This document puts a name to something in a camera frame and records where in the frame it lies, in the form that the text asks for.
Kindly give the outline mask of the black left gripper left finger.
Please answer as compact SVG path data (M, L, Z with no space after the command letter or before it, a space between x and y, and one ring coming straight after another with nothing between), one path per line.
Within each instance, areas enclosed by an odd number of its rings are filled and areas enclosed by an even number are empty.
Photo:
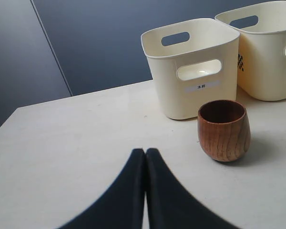
M145 152L133 149L109 188L62 229L141 229L145 198Z

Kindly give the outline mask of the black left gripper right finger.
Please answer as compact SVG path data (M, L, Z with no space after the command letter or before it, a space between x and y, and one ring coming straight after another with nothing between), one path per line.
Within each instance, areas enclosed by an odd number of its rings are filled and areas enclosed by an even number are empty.
M233 229L195 199L173 175L156 148L146 151L146 190L151 229Z

